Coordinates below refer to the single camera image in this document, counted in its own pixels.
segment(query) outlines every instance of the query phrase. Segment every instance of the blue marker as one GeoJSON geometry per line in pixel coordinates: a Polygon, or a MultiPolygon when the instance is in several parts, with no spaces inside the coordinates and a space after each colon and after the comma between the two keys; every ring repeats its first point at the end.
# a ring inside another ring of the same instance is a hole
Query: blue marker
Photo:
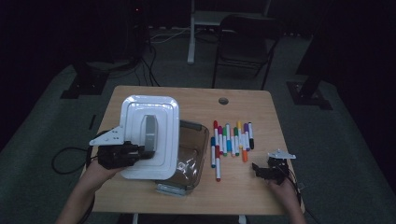
{"type": "Polygon", "coordinates": [[[225,127],[227,128],[227,151],[231,152],[232,149],[232,144],[231,144],[231,130],[230,130],[230,124],[227,123],[225,125],[225,127]]]}
{"type": "Polygon", "coordinates": [[[211,157],[212,157],[212,168],[215,168],[216,167],[216,158],[215,158],[215,156],[216,156],[216,152],[215,152],[216,138],[215,137],[210,138],[210,146],[212,147],[211,148],[212,149],[212,155],[211,155],[211,157]]]}

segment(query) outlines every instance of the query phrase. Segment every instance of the marker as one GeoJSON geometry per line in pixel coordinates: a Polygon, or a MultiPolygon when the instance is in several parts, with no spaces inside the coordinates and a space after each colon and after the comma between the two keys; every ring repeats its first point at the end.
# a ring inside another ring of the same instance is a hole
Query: marker
{"type": "Polygon", "coordinates": [[[233,129],[231,129],[231,155],[235,157],[235,137],[233,129]]]}
{"type": "Polygon", "coordinates": [[[239,156],[239,136],[238,129],[236,127],[233,128],[233,135],[235,138],[235,156],[239,156]]]}
{"type": "Polygon", "coordinates": [[[244,147],[244,140],[245,140],[245,136],[242,133],[242,124],[241,121],[238,121],[236,123],[236,126],[238,127],[238,133],[239,133],[239,150],[242,151],[243,147],[244,147]]]}
{"type": "Polygon", "coordinates": [[[218,125],[217,120],[215,120],[213,122],[213,126],[215,128],[215,140],[216,140],[215,146],[218,146],[219,145],[219,125],[218,125]]]}
{"type": "Polygon", "coordinates": [[[245,131],[245,148],[247,151],[250,151],[250,145],[248,141],[248,124],[244,123],[244,131],[245,131]]]}
{"type": "Polygon", "coordinates": [[[222,128],[221,126],[218,127],[219,132],[219,153],[222,155],[222,128]]]}
{"type": "Polygon", "coordinates": [[[232,149],[232,144],[231,144],[231,131],[230,131],[230,124],[227,123],[225,125],[226,129],[227,129],[227,151],[231,152],[232,149]]]}
{"type": "Polygon", "coordinates": [[[254,149],[253,128],[251,126],[251,122],[248,123],[248,143],[250,144],[250,149],[254,149]]]}
{"type": "Polygon", "coordinates": [[[216,138],[210,138],[210,145],[212,149],[211,159],[212,159],[212,168],[216,167],[216,138]]]}
{"type": "Polygon", "coordinates": [[[243,162],[247,162],[248,161],[248,152],[246,149],[246,135],[244,133],[241,134],[241,138],[239,139],[239,146],[241,146],[241,142],[242,142],[242,161],[243,162]]]}
{"type": "Polygon", "coordinates": [[[216,157],[216,181],[220,182],[221,174],[220,174],[220,149],[218,147],[215,148],[215,157],[216,157]]]}
{"type": "Polygon", "coordinates": [[[223,148],[221,149],[223,156],[227,156],[227,128],[223,128],[223,148]]]}

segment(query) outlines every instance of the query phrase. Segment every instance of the red marker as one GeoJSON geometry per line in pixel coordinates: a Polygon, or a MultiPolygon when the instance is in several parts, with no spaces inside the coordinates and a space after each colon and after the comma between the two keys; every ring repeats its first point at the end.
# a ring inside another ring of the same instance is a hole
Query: red marker
{"type": "Polygon", "coordinates": [[[221,174],[220,174],[220,149],[219,149],[219,147],[215,148],[215,157],[216,157],[216,181],[220,182],[221,174]]]}

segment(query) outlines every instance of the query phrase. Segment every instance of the purple marker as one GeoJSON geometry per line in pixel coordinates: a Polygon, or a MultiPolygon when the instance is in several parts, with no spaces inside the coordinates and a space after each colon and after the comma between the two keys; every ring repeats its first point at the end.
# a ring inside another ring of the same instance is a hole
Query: purple marker
{"type": "Polygon", "coordinates": [[[210,138],[210,146],[211,146],[211,152],[212,154],[211,156],[211,162],[212,162],[212,168],[216,168],[216,138],[215,137],[211,137],[210,138]]]}
{"type": "Polygon", "coordinates": [[[248,142],[248,124],[244,123],[244,131],[245,131],[245,147],[247,151],[250,151],[250,143],[248,142]]]}

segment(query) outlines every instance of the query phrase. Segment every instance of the black chair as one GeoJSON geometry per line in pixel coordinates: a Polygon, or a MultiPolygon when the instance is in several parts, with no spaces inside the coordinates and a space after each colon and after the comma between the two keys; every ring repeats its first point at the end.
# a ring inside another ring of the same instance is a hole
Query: black chair
{"type": "Polygon", "coordinates": [[[237,14],[224,18],[219,26],[212,88],[215,88],[219,65],[257,69],[256,77],[267,64],[261,87],[263,90],[275,47],[282,35],[283,25],[276,19],[237,14]]]}

